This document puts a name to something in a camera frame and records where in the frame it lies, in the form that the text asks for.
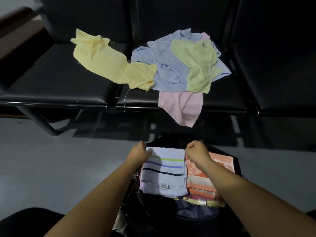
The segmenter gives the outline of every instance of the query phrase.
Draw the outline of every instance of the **black stripe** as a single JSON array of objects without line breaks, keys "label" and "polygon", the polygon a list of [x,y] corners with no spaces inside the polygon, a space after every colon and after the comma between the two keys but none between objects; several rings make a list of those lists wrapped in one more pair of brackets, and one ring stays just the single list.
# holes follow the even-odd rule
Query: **black stripe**
[{"label": "black stripe", "polygon": [[168,172],[162,172],[162,171],[154,170],[154,169],[151,169],[151,168],[143,168],[143,170],[151,170],[151,171],[155,171],[155,172],[158,172],[158,173],[161,173],[161,174],[167,174],[167,175],[173,175],[173,176],[181,176],[181,175],[183,175],[183,174],[172,174],[172,173],[168,173]]}]

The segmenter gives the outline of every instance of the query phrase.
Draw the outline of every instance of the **black leather seat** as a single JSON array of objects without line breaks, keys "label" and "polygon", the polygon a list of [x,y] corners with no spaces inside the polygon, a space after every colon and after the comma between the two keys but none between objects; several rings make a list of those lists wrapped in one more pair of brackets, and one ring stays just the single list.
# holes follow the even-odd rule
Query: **black leather seat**
[{"label": "black leather seat", "polygon": [[41,4],[42,19],[57,43],[0,95],[0,102],[105,109],[116,85],[81,66],[73,57],[75,45],[70,39],[79,28],[110,38],[112,48],[130,55],[128,0],[41,0]]},{"label": "black leather seat", "polygon": [[[148,41],[187,28],[191,28],[192,32],[206,32],[212,41],[221,43],[229,2],[230,0],[136,0],[140,44],[134,48],[147,46]],[[220,51],[220,59],[232,70],[224,51]],[[159,91],[129,90],[128,85],[124,85],[116,109],[160,111],[162,109],[158,107],[158,97]],[[203,94],[202,110],[245,113],[246,107],[234,74],[212,83],[211,91]]]},{"label": "black leather seat", "polygon": [[[141,43],[134,47],[147,46],[146,43]],[[225,52],[217,45],[222,53],[219,57],[225,65],[230,69],[231,66],[225,57]],[[231,113],[244,113],[246,110],[243,97],[238,87],[235,73],[225,76],[211,85],[211,91],[208,94],[203,94],[202,111],[229,111]],[[159,91],[150,90],[150,92],[141,89],[129,89],[127,84],[124,84],[121,95],[116,104],[116,109],[120,111],[142,111],[155,110],[163,111],[158,107]]]},{"label": "black leather seat", "polygon": [[311,0],[240,0],[231,50],[259,114],[315,116],[313,15]]}]

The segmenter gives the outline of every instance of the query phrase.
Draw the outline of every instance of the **forearm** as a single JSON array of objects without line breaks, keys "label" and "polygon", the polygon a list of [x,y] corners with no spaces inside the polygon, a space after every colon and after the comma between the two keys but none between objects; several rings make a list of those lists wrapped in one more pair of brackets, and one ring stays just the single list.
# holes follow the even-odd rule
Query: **forearm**
[{"label": "forearm", "polygon": [[252,237],[315,236],[316,221],[214,161],[205,173]]},{"label": "forearm", "polygon": [[108,236],[136,166],[124,163],[62,218],[45,237]]}]

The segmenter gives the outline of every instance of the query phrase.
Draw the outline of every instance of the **person's left arm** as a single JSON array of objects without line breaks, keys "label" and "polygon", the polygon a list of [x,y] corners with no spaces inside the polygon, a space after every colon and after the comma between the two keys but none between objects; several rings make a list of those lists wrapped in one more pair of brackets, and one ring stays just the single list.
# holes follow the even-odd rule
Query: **person's left arm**
[{"label": "person's left arm", "polygon": [[69,211],[45,237],[109,236],[135,170],[151,152],[140,141],[126,161]]}]

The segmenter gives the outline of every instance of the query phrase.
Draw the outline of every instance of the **chair leg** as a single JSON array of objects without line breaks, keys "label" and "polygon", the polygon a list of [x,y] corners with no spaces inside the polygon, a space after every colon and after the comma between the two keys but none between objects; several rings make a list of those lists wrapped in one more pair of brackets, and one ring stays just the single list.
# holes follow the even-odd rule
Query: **chair leg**
[{"label": "chair leg", "polygon": [[38,113],[30,110],[27,107],[16,106],[19,111],[21,111],[24,115],[29,117],[32,121],[38,124],[42,129],[44,129],[47,133],[53,136],[57,136],[60,134],[56,129],[54,129],[47,121],[45,121]]}]

